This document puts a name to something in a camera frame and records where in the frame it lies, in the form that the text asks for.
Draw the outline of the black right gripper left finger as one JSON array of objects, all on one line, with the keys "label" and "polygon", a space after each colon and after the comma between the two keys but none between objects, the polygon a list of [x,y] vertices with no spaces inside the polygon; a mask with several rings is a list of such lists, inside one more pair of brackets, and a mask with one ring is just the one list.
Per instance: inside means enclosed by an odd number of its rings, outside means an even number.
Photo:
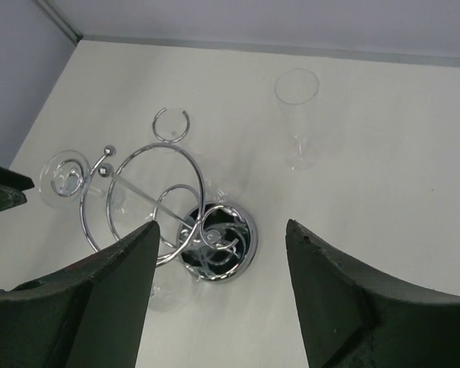
[{"label": "black right gripper left finger", "polygon": [[0,367],[134,367],[159,225],[54,273],[0,289]]}]

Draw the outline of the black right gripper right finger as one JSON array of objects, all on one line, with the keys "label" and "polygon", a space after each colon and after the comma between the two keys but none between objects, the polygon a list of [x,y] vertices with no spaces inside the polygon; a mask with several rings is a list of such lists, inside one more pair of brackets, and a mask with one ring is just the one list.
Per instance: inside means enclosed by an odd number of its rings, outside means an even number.
[{"label": "black right gripper right finger", "polygon": [[460,367],[460,296],[375,269],[295,220],[285,243],[310,367]]}]

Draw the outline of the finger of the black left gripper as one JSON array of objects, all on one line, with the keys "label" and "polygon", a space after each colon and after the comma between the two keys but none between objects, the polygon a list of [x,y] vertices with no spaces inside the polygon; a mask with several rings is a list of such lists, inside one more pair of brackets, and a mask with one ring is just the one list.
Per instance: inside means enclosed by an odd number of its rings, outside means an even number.
[{"label": "finger of the black left gripper", "polygon": [[25,204],[25,191],[34,187],[28,176],[0,166],[0,212]]}]

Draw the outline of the chrome wire wine glass rack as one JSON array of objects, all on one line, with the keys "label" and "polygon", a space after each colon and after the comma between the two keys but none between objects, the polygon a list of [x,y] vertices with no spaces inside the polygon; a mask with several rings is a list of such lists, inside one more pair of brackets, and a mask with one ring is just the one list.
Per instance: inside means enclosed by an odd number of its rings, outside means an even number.
[{"label": "chrome wire wine glass rack", "polygon": [[89,164],[81,154],[71,160],[71,195],[78,200],[80,225],[89,246],[101,250],[87,224],[90,194],[105,201],[107,227],[115,240],[145,222],[160,226],[157,266],[179,261],[202,281],[228,281],[245,272],[258,250],[258,230],[241,205],[232,200],[220,165],[196,154],[194,128],[181,107],[164,107],[150,124],[149,142],[119,166],[108,159],[116,148]]}]

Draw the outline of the clear removed champagne glass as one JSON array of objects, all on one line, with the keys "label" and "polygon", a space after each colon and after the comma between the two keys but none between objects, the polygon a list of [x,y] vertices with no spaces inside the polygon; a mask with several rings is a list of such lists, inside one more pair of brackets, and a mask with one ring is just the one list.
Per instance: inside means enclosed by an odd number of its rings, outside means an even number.
[{"label": "clear removed champagne glass", "polygon": [[314,165],[314,121],[320,82],[317,75],[298,67],[285,71],[274,84],[291,147],[286,162],[293,170],[306,170]]}]

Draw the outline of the clear glass on rack left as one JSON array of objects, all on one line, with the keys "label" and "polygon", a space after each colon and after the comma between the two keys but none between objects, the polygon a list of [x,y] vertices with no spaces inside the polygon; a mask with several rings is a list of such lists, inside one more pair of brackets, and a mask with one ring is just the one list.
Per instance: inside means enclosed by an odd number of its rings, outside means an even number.
[{"label": "clear glass on rack left", "polygon": [[96,179],[104,160],[116,154],[114,146],[104,148],[100,162],[92,166],[84,154],[67,149],[53,156],[43,167],[39,192],[50,207],[65,207],[81,198],[95,196],[109,202],[115,216],[129,217],[136,212],[136,203],[128,190],[120,184],[108,193],[108,180]]}]

